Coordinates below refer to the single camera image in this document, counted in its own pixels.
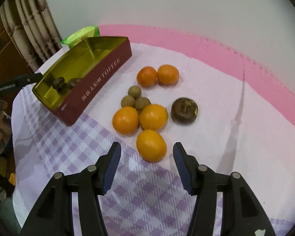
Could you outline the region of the pink purple checked tablecloth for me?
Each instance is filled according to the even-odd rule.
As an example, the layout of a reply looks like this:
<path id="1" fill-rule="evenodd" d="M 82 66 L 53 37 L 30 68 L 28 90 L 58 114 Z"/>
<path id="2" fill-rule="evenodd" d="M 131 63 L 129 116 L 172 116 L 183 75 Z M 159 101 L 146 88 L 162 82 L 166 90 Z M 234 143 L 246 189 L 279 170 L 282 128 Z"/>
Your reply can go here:
<path id="1" fill-rule="evenodd" d="M 112 188 L 100 197 L 109 235 L 185 235 L 195 205 L 178 176 L 172 148 L 221 174 L 239 172 L 262 204 L 277 235 L 295 223 L 295 95 L 260 64 L 204 37 L 135 25 L 105 25 L 102 35 L 127 36 L 132 57 L 97 93 L 76 123 L 65 126 L 23 88 L 13 103 L 16 160 L 13 207 L 24 224 L 54 175 L 78 173 L 122 146 Z M 180 72 L 174 86 L 156 85 L 143 95 L 170 109 L 187 97 L 199 107 L 194 123 L 168 120 L 160 132 L 167 154 L 158 163 L 142 159 L 136 135 L 123 136 L 113 115 L 145 66 L 170 64 Z"/>

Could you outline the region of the orange tangerine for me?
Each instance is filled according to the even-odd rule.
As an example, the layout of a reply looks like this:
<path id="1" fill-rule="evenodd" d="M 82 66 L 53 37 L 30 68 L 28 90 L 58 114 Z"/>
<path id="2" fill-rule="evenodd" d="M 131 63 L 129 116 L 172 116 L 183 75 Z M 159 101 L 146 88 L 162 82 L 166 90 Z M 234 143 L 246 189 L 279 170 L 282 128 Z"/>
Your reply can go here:
<path id="1" fill-rule="evenodd" d="M 173 65 L 161 65 L 157 71 L 158 82 L 162 85 L 175 85 L 180 73 Z"/>
<path id="2" fill-rule="evenodd" d="M 157 72 L 153 67 L 147 66 L 139 71 L 136 79 L 141 87 L 149 88 L 157 83 Z"/>

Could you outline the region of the red gold toffee tin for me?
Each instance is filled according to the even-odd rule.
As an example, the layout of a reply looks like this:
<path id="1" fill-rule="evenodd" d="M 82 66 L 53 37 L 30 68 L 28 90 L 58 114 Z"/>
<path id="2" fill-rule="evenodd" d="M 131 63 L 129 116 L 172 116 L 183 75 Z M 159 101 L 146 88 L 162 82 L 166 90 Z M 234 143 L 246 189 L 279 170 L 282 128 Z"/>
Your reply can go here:
<path id="1" fill-rule="evenodd" d="M 73 125 L 87 105 L 132 56 L 128 37 L 86 38 L 61 56 L 33 87 L 36 98 L 65 125 Z M 56 78 L 64 77 L 65 87 L 52 88 Z M 72 90 L 68 81 L 82 80 Z"/>

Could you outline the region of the yellow orange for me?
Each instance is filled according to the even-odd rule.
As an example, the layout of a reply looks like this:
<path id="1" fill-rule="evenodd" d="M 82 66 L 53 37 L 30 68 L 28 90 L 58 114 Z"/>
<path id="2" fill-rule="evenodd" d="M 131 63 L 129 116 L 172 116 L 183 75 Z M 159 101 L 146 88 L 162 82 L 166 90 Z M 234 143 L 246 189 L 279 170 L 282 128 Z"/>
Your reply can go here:
<path id="1" fill-rule="evenodd" d="M 136 139 L 136 148 L 140 156 L 151 163 L 161 161 L 167 153 L 167 144 L 156 131 L 146 129 L 139 133 Z"/>
<path id="2" fill-rule="evenodd" d="M 119 109 L 112 119 L 113 128 L 122 135 L 132 135 L 139 128 L 139 114 L 133 107 Z"/>
<path id="3" fill-rule="evenodd" d="M 158 131 L 166 126 L 167 121 L 167 109 L 159 104 L 148 105 L 139 114 L 139 123 L 143 129 Z"/>

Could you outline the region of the brown longan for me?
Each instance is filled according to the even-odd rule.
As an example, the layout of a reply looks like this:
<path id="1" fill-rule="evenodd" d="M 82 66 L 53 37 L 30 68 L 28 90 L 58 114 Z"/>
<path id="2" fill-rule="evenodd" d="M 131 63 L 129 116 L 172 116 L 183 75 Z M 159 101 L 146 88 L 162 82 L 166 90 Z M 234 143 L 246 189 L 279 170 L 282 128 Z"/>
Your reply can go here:
<path id="1" fill-rule="evenodd" d="M 128 95 L 132 96 L 135 100 L 141 97 L 142 90 L 140 87 L 133 85 L 128 90 Z"/>
<path id="2" fill-rule="evenodd" d="M 133 96 L 131 95 L 127 95 L 127 96 L 124 96 L 121 100 L 121 107 L 124 108 L 124 107 L 135 107 L 135 102 L 136 100 L 134 99 Z"/>
<path id="3" fill-rule="evenodd" d="M 142 111 L 148 105 L 151 105 L 151 101 L 145 97 L 140 97 L 135 101 L 135 109 L 137 111 Z"/>

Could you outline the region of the dark mangosteen in tin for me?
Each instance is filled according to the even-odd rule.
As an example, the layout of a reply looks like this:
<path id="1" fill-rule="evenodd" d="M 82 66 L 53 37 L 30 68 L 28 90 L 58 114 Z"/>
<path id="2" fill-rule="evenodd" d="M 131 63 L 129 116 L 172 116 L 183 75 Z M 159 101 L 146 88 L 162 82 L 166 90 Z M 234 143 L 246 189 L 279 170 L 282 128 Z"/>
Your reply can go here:
<path id="1" fill-rule="evenodd" d="M 65 87 L 64 77 L 56 78 L 52 83 L 52 88 L 56 91 L 60 91 L 64 87 Z"/>
<path id="2" fill-rule="evenodd" d="M 68 81 L 67 85 L 70 90 L 72 90 L 81 81 L 81 78 L 72 78 Z"/>

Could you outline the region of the beige patterned curtain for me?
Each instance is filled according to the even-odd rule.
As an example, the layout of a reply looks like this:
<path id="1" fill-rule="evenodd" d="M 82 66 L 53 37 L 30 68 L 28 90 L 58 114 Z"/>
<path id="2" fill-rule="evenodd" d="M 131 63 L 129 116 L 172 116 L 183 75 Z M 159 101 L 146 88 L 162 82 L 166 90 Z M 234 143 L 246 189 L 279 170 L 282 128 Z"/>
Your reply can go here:
<path id="1" fill-rule="evenodd" d="M 2 23 L 31 71 L 61 49 L 61 36 L 47 0 L 5 0 L 0 7 Z"/>

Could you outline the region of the dark brown mangosteen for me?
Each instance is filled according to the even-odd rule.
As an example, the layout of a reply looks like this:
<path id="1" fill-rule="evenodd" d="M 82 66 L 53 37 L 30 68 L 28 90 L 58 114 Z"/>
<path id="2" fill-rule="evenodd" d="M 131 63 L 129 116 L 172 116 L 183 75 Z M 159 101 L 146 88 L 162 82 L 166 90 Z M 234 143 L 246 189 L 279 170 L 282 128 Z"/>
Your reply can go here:
<path id="1" fill-rule="evenodd" d="M 192 124 L 197 118 L 198 111 L 198 105 L 192 99 L 178 98 L 171 106 L 171 118 L 177 124 Z"/>

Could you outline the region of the green tissue pack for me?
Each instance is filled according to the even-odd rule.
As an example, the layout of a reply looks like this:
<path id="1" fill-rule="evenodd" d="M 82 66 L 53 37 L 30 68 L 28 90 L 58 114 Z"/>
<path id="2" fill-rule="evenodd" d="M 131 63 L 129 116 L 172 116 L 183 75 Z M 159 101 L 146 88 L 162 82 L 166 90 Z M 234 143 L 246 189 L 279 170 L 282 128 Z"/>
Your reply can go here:
<path id="1" fill-rule="evenodd" d="M 98 26 L 88 26 L 84 27 L 74 33 L 72 33 L 67 38 L 61 41 L 61 47 L 68 51 L 79 44 L 81 41 L 85 40 L 86 38 L 91 37 L 99 37 L 100 36 L 100 29 Z"/>

